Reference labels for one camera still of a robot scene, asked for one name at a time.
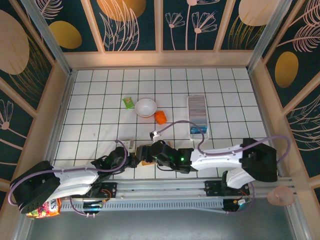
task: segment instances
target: white grid floor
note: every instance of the white grid floor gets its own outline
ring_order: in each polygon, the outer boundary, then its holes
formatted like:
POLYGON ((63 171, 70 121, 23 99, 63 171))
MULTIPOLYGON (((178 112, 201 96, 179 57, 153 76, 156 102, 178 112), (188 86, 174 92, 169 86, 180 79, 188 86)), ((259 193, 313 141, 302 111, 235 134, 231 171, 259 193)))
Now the white grid floor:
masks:
MULTIPOLYGON (((206 97, 210 139, 204 150, 227 148, 242 138, 266 137, 264 125, 245 68, 172 68, 80 70, 68 105, 54 165, 81 166, 115 149, 115 139, 134 140, 135 147, 151 144, 149 132, 160 130, 153 117, 143 118, 126 109, 122 99, 134 103, 155 100, 167 122, 188 120, 187 96, 206 97)), ((188 124, 176 124, 161 138, 178 148, 194 148, 188 124)), ((212 168, 190 174, 160 171, 155 165, 127 168, 114 179, 221 177, 229 168, 212 168)))

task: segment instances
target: yellow circle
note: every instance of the yellow circle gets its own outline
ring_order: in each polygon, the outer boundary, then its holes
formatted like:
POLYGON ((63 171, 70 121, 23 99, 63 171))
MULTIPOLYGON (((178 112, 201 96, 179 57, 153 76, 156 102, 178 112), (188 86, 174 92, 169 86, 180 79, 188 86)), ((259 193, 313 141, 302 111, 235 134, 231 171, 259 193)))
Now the yellow circle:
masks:
POLYGON ((29 41, 24 28, 10 14, 0 10, 0 69, 22 73, 29 61, 29 41))
POLYGON ((275 65, 275 82, 281 88, 289 87, 295 80, 299 68, 299 61, 297 56, 285 51, 280 55, 275 65))
POLYGON ((132 9, 136 18, 140 17, 146 9, 146 0, 97 0, 97 3, 105 15, 121 22, 131 19, 130 16, 125 17, 126 11, 124 4, 128 11, 132 9))
POLYGON ((280 0, 241 0, 240 20, 249 26, 263 26, 269 22, 280 0))
POLYGON ((55 21, 49 26, 57 43, 66 49, 80 47, 82 38, 80 32, 66 21, 55 21))

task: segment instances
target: green snack packet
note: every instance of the green snack packet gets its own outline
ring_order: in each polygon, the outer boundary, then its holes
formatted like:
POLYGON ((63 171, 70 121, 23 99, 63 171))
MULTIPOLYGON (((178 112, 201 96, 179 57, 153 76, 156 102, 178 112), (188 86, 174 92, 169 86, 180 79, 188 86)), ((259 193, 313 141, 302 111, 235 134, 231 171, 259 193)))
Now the green snack packet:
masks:
POLYGON ((124 98, 122 101, 124 102, 126 109, 132 109, 135 106, 131 97, 124 98))

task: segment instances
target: white bowl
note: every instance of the white bowl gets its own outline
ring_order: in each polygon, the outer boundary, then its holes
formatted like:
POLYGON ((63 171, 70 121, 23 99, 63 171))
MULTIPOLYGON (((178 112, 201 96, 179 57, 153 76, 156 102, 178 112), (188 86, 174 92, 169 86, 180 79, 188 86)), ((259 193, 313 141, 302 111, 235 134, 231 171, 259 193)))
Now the white bowl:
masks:
POLYGON ((148 118, 155 114, 157 105, 153 100, 144 98, 136 103, 134 110, 140 117, 148 118))

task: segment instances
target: gray floor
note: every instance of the gray floor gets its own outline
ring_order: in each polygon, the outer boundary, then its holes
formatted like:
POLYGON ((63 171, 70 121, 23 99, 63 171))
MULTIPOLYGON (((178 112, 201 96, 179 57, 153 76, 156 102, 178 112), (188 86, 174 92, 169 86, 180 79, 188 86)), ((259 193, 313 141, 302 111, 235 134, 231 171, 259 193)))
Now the gray floor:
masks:
POLYGON ((257 199, 246 213, 199 210, 74 212, 36 219, 28 240, 292 240, 286 209, 257 199))

